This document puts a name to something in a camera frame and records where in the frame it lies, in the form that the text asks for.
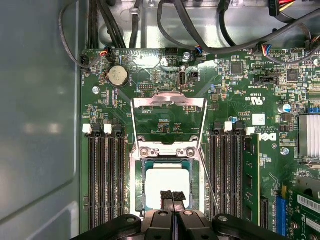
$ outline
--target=metal retention bracket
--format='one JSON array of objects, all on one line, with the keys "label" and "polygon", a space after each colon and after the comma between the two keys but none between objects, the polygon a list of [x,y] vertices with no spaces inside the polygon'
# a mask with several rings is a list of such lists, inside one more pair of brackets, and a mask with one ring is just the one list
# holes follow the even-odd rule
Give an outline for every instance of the metal retention bracket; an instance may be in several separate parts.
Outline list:
[{"label": "metal retention bracket", "polygon": [[132,7],[129,9],[129,13],[131,15],[137,15],[138,16],[138,21],[140,21],[140,9],[137,7]]},{"label": "metal retention bracket", "polygon": [[139,141],[137,136],[137,127],[135,120],[134,109],[140,107],[153,107],[153,106],[162,106],[162,105],[177,105],[177,106],[195,106],[203,108],[203,116],[201,120],[200,136],[197,142],[196,148],[199,150],[201,148],[201,141],[203,137],[203,132],[205,128],[208,100],[205,98],[188,98],[183,93],[178,91],[169,91],[169,92],[159,92],[150,98],[133,98],[131,100],[131,115],[132,115],[132,124],[134,131],[134,140],[137,149],[139,149]]}]

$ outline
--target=capacitor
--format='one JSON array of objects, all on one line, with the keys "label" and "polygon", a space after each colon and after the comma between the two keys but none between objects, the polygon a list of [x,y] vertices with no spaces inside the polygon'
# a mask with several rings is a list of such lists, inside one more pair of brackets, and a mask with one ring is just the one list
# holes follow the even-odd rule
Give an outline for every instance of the capacitor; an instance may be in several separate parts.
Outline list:
[{"label": "capacitor", "polygon": [[233,124],[238,122],[238,118],[236,116],[230,116],[228,120],[229,120],[229,122],[232,122]]},{"label": "capacitor", "polygon": [[291,112],[291,105],[290,104],[281,104],[279,107],[278,107],[278,111],[279,113],[281,114],[284,114],[284,113],[290,113]]}]

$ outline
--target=sticker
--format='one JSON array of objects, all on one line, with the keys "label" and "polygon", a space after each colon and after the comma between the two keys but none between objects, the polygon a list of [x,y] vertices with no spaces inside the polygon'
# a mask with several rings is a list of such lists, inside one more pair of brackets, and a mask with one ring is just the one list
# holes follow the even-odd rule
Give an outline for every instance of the sticker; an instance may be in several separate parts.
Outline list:
[{"label": "sticker", "polygon": [[266,125],[266,115],[265,114],[252,114],[252,125]]},{"label": "sticker", "polygon": [[320,204],[298,195],[298,203],[320,214]]},{"label": "sticker", "polygon": [[306,218],[306,224],[320,233],[320,225],[315,221],[312,221],[309,218]]}]

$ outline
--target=power cable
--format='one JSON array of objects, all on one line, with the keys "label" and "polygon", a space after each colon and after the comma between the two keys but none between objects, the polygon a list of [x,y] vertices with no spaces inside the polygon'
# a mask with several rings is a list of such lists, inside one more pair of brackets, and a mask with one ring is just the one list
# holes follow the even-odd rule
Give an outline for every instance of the power cable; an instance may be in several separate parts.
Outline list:
[{"label": "power cable", "polygon": [[287,32],[288,30],[292,29],[293,27],[296,27],[297,25],[320,15],[320,8],[319,8],[319,9],[295,20],[293,23],[288,24],[288,25],[278,29],[277,31],[274,31],[273,33],[270,33],[269,35],[266,35],[266,36],[261,37],[259,39],[256,39],[256,40],[253,40],[253,41],[250,41],[248,43],[241,44],[238,46],[214,48],[214,47],[208,47],[207,44],[202,39],[202,37],[199,35],[197,29],[195,28],[193,22],[190,19],[190,16],[187,13],[187,10],[186,10],[183,2],[181,0],[175,0],[173,3],[174,3],[174,6],[178,12],[178,15],[179,15],[185,29],[189,32],[189,34],[192,36],[192,38],[202,47],[202,49],[209,54],[230,54],[230,53],[234,53],[237,51],[241,51],[243,49],[253,48],[257,44],[262,44],[262,43],[268,42],[268,41],[278,37],[279,35]]}]

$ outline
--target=red wire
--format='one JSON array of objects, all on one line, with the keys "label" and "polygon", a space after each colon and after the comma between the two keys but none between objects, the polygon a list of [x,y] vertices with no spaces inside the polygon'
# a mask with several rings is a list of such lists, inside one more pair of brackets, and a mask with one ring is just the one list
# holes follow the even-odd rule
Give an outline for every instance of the red wire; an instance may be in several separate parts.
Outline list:
[{"label": "red wire", "polygon": [[279,4],[287,4],[287,3],[291,3],[291,2],[294,2],[295,0],[280,0],[279,1]]}]

